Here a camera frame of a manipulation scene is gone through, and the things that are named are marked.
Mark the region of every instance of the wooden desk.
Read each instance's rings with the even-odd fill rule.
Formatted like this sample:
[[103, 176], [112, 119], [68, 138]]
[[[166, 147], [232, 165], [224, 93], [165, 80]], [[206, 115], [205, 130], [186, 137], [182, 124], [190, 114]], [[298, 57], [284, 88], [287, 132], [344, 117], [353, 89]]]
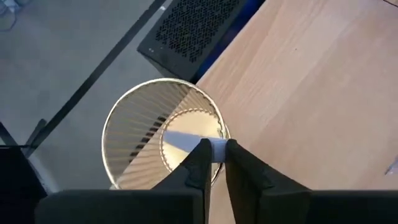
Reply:
[[[398, 8], [267, 0], [199, 81], [231, 136], [312, 189], [398, 189]], [[234, 223], [224, 174], [210, 223]]]

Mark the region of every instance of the desk surface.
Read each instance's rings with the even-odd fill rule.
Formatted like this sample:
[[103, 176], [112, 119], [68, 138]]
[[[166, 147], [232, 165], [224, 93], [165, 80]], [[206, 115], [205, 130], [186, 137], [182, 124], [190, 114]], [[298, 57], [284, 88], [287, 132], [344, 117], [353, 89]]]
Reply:
[[[312, 189], [398, 189], [398, 8], [267, 0], [198, 82], [231, 136]], [[234, 223], [224, 174], [210, 223]]]

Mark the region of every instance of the floor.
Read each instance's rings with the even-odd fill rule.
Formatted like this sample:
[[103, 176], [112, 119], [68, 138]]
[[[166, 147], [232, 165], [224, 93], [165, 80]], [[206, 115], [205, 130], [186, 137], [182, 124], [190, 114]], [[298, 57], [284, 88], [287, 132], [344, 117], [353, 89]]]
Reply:
[[[0, 33], [0, 121], [18, 143], [61, 108], [151, 3], [34, 0], [10, 32]], [[136, 48], [162, 12], [30, 157], [50, 192], [110, 187], [101, 158], [103, 124], [125, 91], [161, 77]]]

